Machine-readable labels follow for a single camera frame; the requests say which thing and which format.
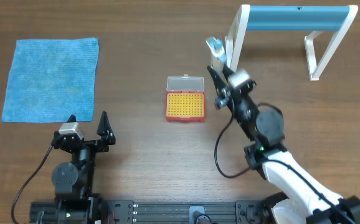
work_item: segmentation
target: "wooden table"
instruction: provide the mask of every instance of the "wooden table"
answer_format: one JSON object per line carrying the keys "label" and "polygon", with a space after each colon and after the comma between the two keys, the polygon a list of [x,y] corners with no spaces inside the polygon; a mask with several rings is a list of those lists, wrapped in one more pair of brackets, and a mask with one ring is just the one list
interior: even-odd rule
{"label": "wooden table", "polygon": [[[359,5],[356,20],[318,82],[308,78],[303,37],[307,32],[248,32],[239,67],[258,86],[253,99],[283,110],[285,145],[295,159],[335,192],[360,198],[360,0],[292,1],[286,5]],[[213,107],[216,96],[206,70],[205,38],[227,32],[241,4],[259,1],[0,0],[0,222],[11,222],[17,191],[39,165],[60,124],[2,123],[8,73],[18,39],[98,37],[95,115],[82,123],[87,139],[108,112],[117,144],[97,156],[94,192],[107,199],[234,202],[260,200],[279,190],[256,172],[225,179],[216,171],[213,149],[228,110]],[[279,4],[265,1],[264,4]],[[315,40],[322,55],[330,35]],[[168,76],[205,78],[204,123],[167,123]],[[249,145],[233,124],[219,146],[226,173],[246,167]],[[70,155],[53,151],[25,188],[16,218],[28,221],[29,204],[54,197],[53,168]]]}

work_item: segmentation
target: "white stand leg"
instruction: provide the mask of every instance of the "white stand leg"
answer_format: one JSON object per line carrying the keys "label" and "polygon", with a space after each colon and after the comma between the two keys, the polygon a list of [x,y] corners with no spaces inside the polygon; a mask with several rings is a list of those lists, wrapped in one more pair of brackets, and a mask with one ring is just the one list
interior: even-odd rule
{"label": "white stand leg", "polygon": [[244,42],[245,32],[247,31],[249,11],[249,5],[240,6],[231,24],[229,33],[225,37],[226,65],[233,71],[236,71],[238,67],[242,43]]}
{"label": "white stand leg", "polygon": [[320,62],[316,63],[316,55],[315,55],[315,48],[313,45],[313,39],[320,35],[321,31],[313,31],[311,34],[305,37],[305,47],[306,47],[306,57],[307,63],[309,68],[309,75],[311,81],[317,81],[323,72],[325,66],[327,66],[329,60],[331,59],[332,55],[334,54],[336,48],[338,48],[339,44],[341,43],[344,35],[349,30],[350,25],[352,24],[354,18],[356,17],[358,7],[357,6],[349,6],[349,14],[344,20],[341,28],[334,33],[332,36],[327,49],[323,57],[321,58]]}

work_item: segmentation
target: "blue towel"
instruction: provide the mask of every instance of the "blue towel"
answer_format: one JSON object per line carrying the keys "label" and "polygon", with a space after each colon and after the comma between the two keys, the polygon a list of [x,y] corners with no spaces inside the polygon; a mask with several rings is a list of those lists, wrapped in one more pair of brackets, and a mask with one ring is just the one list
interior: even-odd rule
{"label": "blue towel", "polygon": [[91,121],[97,38],[17,40],[2,122]]}

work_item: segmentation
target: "transparent lid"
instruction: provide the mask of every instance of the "transparent lid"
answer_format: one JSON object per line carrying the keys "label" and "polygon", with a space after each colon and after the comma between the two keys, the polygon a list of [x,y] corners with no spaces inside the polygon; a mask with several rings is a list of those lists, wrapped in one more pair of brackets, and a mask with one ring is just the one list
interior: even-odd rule
{"label": "transparent lid", "polygon": [[166,91],[204,91],[204,77],[168,77]]}

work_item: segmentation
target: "blue panel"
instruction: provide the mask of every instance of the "blue panel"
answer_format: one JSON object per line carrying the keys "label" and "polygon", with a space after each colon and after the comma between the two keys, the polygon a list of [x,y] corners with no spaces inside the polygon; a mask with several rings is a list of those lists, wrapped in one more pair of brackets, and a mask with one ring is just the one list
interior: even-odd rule
{"label": "blue panel", "polygon": [[349,6],[251,6],[247,30],[338,31]]}

